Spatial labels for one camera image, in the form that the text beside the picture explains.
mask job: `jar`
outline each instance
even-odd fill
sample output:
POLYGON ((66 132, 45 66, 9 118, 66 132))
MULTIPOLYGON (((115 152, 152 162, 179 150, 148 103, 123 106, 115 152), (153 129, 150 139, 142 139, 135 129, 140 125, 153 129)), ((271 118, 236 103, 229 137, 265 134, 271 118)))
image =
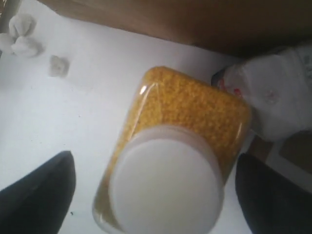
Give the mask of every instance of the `jar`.
POLYGON ((240 98, 166 67, 137 90, 93 214, 114 234, 205 234, 249 129, 240 98))

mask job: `white table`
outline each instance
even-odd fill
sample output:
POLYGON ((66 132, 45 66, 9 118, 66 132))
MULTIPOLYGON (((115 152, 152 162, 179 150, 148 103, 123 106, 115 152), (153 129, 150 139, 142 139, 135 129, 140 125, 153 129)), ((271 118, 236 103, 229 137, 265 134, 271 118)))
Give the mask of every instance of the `white table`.
MULTIPOLYGON (((31 59, 0 59, 0 189, 62 150, 71 150, 77 187, 60 234, 101 234, 91 207, 135 89, 157 65, 209 81, 237 59, 199 48, 66 19, 34 0, 20 12, 37 21, 32 35, 44 52, 31 59), (66 78, 48 77, 49 57, 70 61, 66 78)), ((234 189, 213 234, 250 234, 234 189)))

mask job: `plastic jar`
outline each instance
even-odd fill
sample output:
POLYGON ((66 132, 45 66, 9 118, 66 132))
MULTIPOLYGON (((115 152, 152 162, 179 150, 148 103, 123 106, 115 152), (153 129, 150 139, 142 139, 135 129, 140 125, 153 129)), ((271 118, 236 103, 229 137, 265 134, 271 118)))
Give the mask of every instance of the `plastic jar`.
POLYGON ((139 86, 93 214, 115 234, 205 234, 248 131, 240 98, 166 67, 139 86))

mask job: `white cotton ball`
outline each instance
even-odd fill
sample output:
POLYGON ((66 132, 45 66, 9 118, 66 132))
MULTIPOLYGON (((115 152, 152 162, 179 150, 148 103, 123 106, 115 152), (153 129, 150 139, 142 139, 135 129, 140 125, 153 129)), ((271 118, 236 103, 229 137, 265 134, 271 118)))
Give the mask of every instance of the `white cotton ball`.
POLYGON ((9 33, 14 38, 25 36, 34 23, 35 21, 31 15, 17 14, 9 22, 9 33))
POLYGON ((0 33, 0 50, 6 54, 12 54, 13 38, 7 33, 0 33))
POLYGON ((50 57, 49 75, 51 77, 65 77, 68 66, 69 64, 66 59, 52 55, 50 57))
POLYGON ((21 57, 33 57, 40 52, 40 45, 32 38, 19 37, 11 47, 21 57))

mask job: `white lid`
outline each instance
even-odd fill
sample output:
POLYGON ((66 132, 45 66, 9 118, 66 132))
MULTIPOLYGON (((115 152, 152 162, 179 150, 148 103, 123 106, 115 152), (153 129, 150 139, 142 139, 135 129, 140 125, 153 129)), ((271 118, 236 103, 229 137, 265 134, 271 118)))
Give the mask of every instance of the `white lid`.
POLYGON ((125 147, 109 195, 127 234, 206 234, 219 217, 223 184, 203 138, 161 125, 137 134, 125 147))

